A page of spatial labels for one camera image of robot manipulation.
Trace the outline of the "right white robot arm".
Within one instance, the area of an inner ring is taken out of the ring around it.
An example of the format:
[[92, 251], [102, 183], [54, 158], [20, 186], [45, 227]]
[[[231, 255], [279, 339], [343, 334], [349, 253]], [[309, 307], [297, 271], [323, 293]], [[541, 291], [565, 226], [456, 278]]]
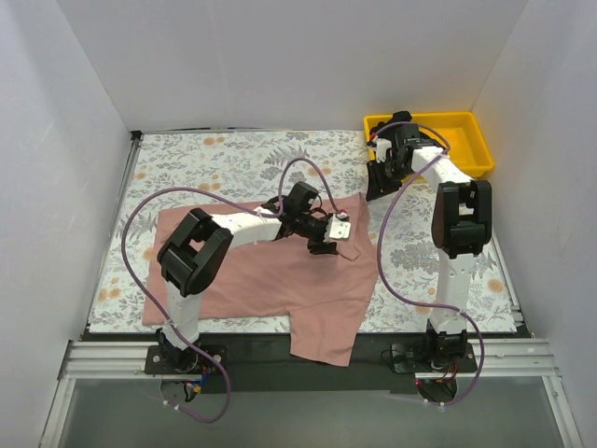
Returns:
[[472, 271], [492, 238], [492, 186], [461, 171], [450, 159], [449, 142], [432, 128], [388, 120], [368, 137], [367, 200], [400, 197], [422, 177], [436, 192], [431, 237], [437, 249], [437, 294], [420, 341], [395, 343], [389, 354], [397, 372], [455, 372], [472, 360], [468, 331], [476, 325], [466, 312]]

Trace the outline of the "pink t shirt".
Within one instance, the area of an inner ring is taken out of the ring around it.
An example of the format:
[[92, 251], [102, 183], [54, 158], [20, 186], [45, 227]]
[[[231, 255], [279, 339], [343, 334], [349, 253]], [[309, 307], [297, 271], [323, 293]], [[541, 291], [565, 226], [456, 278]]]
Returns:
[[232, 248], [204, 291], [194, 324], [210, 319], [288, 315], [290, 353], [346, 367], [378, 279], [369, 212], [361, 194], [338, 199], [351, 232], [334, 255], [313, 255], [294, 234]]

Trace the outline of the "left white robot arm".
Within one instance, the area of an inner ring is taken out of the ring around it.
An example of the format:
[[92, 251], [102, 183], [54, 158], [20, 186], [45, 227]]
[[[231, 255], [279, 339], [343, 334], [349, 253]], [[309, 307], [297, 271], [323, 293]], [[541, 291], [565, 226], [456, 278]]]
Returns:
[[317, 189], [300, 181], [288, 194], [247, 212], [210, 215], [200, 208], [187, 212], [157, 255], [168, 314], [158, 331], [158, 344], [171, 368], [187, 373], [199, 363], [202, 295], [231, 249], [296, 234], [307, 240], [313, 255], [338, 253], [337, 242], [350, 236], [349, 215], [315, 207], [318, 198]]

